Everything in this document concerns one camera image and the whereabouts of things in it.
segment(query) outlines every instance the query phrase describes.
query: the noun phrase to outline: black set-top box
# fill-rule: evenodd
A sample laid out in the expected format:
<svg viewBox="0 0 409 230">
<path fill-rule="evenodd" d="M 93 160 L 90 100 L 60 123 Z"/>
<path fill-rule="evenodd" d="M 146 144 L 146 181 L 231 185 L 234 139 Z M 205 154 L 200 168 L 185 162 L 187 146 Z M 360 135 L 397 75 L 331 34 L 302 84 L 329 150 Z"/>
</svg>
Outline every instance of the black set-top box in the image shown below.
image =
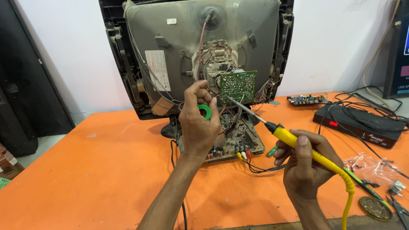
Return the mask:
<svg viewBox="0 0 409 230">
<path fill-rule="evenodd" d="M 320 124 L 322 117 L 325 115 L 330 106 L 331 105 L 324 105 L 321 107 L 317 112 L 315 112 L 314 119 L 312 121 Z M 336 105 L 327 113 L 322 121 L 322 125 L 354 136 L 341 127 L 343 126 L 364 141 L 379 145 L 386 149 L 391 149 L 398 141 L 402 132 L 386 131 L 382 129 L 402 130 L 405 128 L 406 123 L 395 121 L 387 117 L 381 117 L 352 107 L 347 108 Z"/>
</svg>

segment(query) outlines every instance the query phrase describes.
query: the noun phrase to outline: hand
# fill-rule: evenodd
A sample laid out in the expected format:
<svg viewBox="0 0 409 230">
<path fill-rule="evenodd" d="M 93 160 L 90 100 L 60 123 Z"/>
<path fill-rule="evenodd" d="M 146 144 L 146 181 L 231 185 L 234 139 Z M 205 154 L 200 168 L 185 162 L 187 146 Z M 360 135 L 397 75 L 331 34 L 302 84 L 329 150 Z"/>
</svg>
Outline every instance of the hand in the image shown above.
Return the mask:
<svg viewBox="0 0 409 230">
<path fill-rule="evenodd" d="M 284 186 L 289 198 L 310 200 L 317 197 L 318 187 L 328 181 L 334 172 L 312 160 L 312 149 L 343 168 L 344 164 L 328 140 L 321 135 L 290 129 L 298 137 L 295 150 L 282 141 L 277 141 L 278 149 L 273 153 L 274 164 L 281 165 L 288 157 L 284 169 Z"/>
<path fill-rule="evenodd" d="M 211 109 L 208 121 L 200 114 L 198 104 L 208 105 Z M 217 98 L 211 98 L 206 80 L 197 81 L 185 90 L 179 121 L 182 125 L 185 153 L 203 163 L 221 128 Z"/>
</svg>

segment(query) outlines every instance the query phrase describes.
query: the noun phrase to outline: red rca plug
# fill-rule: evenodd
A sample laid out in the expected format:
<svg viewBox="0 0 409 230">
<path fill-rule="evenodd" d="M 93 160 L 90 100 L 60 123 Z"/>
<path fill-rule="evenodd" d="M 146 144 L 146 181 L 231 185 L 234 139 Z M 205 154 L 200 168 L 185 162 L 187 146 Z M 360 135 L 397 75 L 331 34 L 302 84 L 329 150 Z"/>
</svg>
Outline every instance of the red rca plug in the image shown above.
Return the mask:
<svg viewBox="0 0 409 230">
<path fill-rule="evenodd" d="M 249 159 L 251 159 L 251 158 L 252 158 L 252 155 L 251 155 L 251 153 L 250 153 L 250 151 L 249 151 L 249 150 L 247 150 L 247 151 L 246 151 L 246 155 L 247 155 L 247 157 L 248 157 Z"/>
</svg>

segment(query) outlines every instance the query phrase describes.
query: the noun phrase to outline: soldering iron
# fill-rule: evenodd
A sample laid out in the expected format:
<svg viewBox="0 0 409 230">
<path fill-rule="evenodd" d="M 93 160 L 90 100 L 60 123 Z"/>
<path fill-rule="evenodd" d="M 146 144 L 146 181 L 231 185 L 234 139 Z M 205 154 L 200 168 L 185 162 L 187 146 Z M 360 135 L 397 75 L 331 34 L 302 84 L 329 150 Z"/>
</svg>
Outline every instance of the soldering iron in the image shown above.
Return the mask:
<svg viewBox="0 0 409 230">
<path fill-rule="evenodd" d="M 275 137 L 277 137 L 279 140 L 286 143 L 287 145 L 291 146 L 292 148 L 295 148 L 295 144 L 297 142 L 297 136 L 290 133 L 288 130 L 284 129 L 283 125 L 281 125 L 280 123 L 277 125 L 271 122 L 267 122 L 263 120 L 261 117 L 259 117 L 257 114 L 255 114 L 253 111 L 251 111 L 249 108 L 242 105 L 240 102 L 232 99 L 229 96 L 225 96 L 225 97 L 230 99 L 238 107 L 240 107 L 245 112 L 247 112 L 248 115 L 255 117 L 256 119 L 264 123 L 265 127 L 267 127 L 267 129 L 271 132 L 272 135 L 274 135 Z M 324 157 L 323 155 L 321 155 L 314 149 L 312 150 L 312 158 L 319 164 L 323 165 L 325 168 L 340 175 L 345 182 L 346 191 L 348 192 L 348 200 L 346 202 L 344 213 L 342 215 L 342 230 L 346 230 L 346 219 L 348 217 L 348 212 L 349 212 L 349 209 L 351 208 L 353 195 L 355 193 L 354 183 L 352 179 L 349 177 L 349 175 L 344 170 L 342 170 L 335 163 L 328 160 L 326 157 Z"/>
</svg>

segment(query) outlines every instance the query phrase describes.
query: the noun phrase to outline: solder wire spool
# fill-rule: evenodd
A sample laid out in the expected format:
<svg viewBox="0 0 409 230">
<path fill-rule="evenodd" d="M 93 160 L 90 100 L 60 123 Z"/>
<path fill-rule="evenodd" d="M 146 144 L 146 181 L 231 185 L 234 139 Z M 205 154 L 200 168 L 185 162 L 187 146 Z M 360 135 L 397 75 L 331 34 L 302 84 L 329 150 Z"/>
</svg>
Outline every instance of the solder wire spool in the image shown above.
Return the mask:
<svg viewBox="0 0 409 230">
<path fill-rule="evenodd" d="M 199 110 L 205 110 L 206 111 L 206 115 L 204 116 L 204 118 L 206 119 L 206 120 L 209 120 L 210 119 L 210 117 L 211 117 L 211 110 L 210 110 L 210 108 L 207 106 L 207 105 L 198 105 L 198 107 L 199 107 Z"/>
</svg>

